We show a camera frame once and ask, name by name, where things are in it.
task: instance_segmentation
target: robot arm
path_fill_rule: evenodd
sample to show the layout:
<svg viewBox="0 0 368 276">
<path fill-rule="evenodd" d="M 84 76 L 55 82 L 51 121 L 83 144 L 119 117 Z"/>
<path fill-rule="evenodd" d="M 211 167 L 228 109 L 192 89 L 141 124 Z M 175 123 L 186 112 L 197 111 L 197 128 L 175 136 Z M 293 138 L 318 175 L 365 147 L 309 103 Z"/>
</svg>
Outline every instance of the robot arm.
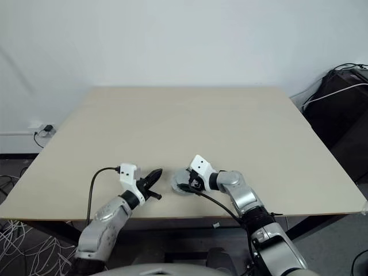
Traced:
<svg viewBox="0 0 368 276">
<path fill-rule="evenodd" d="M 219 190 L 230 196 L 255 248 L 256 266 L 264 275 L 288 275 L 294 270 L 307 269 L 304 258 L 285 231 L 264 207 L 256 193 L 238 171 L 214 170 L 204 158 L 196 155 L 189 166 L 189 188 Z"/>
<path fill-rule="evenodd" d="M 120 182 L 126 191 L 100 208 L 94 220 L 83 230 L 68 276 L 91 275 L 104 270 L 117 235 L 134 208 L 143 205 L 150 197 L 161 199 L 161 195 L 150 191 L 161 174 L 162 169 L 157 169 L 140 178 L 137 166 L 121 164 Z"/>
</svg>

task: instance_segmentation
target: white wall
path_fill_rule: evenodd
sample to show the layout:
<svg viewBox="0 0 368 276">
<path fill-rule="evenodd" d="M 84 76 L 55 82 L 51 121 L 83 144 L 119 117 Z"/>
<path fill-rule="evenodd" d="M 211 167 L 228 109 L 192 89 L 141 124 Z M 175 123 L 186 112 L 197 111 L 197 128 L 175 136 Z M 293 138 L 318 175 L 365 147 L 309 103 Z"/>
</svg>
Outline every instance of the white wall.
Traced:
<svg viewBox="0 0 368 276">
<path fill-rule="evenodd" d="M 366 0 L 0 0 L 0 133 L 60 124 L 95 85 L 296 94 L 368 61 Z M 36 152 L 0 136 L 0 152 Z"/>
</svg>

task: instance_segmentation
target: gray floor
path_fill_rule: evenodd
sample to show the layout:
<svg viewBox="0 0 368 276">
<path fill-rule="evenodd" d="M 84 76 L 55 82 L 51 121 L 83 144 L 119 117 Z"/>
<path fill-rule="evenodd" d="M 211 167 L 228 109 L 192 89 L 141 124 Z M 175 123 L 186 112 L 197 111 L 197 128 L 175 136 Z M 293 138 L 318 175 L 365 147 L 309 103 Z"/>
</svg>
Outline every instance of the gray floor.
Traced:
<svg viewBox="0 0 368 276">
<path fill-rule="evenodd" d="M 0 160 L 0 174 L 19 175 L 20 170 L 28 166 L 31 160 Z M 360 185 L 359 188 L 368 196 L 368 185 Z M 292 227 L 302 217 L 289 217 L 289 227 Z M 278 218 L 279 223 L 286 229 L 285 218 Z M 134 229 L 160 229 L 160 228 L 186 228 L 186 227 L 207 227 L 217 221 L 207 220 L 157 220 L 147 224 L 145 221 L 129 221 L 124 231 L 118 239 L 108 267 L 114 268 L 131 264 L 138 255 L 144 250 L 151 252 L 150 257 L 155 257 L 161 249 L 165 252 L 189 252 L 189 251 L 208 251 L 213 247 L 222 247 L 233 258 L 237 271 L 242 273 L 244 265 L 249 260 L 246 243 L 246 235 L 241 229 L 213 229 L 199 230 L 195 236 L 172 236 L 169 233 L 154 232 L 154 235 L 134 231 Z M 231 220 L 221 220 L 221 226 L 234 225 Z M 77 228 L 83 228 L 82 222 L 75 222 Z M 40 240 L 45 239 L 46 235 L 33 230 L 23 243 L 23 248 L 27 249 Z M 368 216 L 362 214 L 352 214 L 323 228 L 322 230 L 296 241 L 296 246 L 303 254 L 309 267 L 322 276 L 330 275 L 349 275 L 351 262 L 356 254 L 368 249 Z M 0 269 L 5 264 L 0 262 Z M 357 261 L 355 276 L 367 275 L 368 273 L 368 253 L 362 255 Z M 24 275 L 24 260 L 17 259 L 9 266 L 2 276 Z"/>
</svg>

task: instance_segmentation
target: table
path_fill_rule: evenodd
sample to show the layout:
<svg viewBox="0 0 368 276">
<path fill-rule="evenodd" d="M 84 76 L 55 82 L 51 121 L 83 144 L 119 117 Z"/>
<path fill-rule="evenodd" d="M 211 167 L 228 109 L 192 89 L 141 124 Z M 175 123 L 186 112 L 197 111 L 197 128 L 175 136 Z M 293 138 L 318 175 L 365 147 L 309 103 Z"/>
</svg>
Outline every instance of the table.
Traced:
<svg viewBox="0 0 368 276">
<path fill-rule="evenodd" d="M 195 154 L 217 170 L 242 172 L 269 212 L 332 216 L 360 212 L 366 203 L 279 89 L 99 87 L 88 93 L 18 181 L 0 206 L 0 217 L 28 220 L 61 237 L 70 230 L 69 241 L 75 243 L 78 233 L 48 221 L 85 219 L 91 177 L 122 162 L 137 164 L 144 175 L 159 167 L 164 171 L 153 188 L 163 198 L 150 199 L 133 217 L 227 216 L 203 198 L 172 192 L 174 173 Z M 121 193 L 115 172 L 100 174 L 91 216 Z M 227 195 L 212 196 L 231 208 Z M 327 218 L 311 217 L 302 227 Z M 296 236 L 303 231 L 297 229 Z"/>
</svg>

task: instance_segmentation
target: tangled white wires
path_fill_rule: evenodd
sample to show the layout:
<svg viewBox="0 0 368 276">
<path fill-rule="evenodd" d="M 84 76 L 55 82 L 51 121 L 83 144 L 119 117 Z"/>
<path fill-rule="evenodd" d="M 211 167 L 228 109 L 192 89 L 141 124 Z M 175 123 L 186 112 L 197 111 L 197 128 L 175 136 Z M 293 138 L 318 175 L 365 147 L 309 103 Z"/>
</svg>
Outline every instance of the tangled white wires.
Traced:
<svg viewBox="0 0 368 276">
<path fill-rule="evenodd" d="M 23 257 L 26 276 L 64 275 L 66 266 L 75 252 L 74 246 L 62 246 L 58 239 L 48 237 L 41 243 L 27 249 L 21 249 L 25 236 L 32 228 L 19 221 L 8 221 L 9 225 L 0 232 L 0 275 L 16 259 Z M 28 271 L 27 263 L 32 266 Z"/>
</svg>

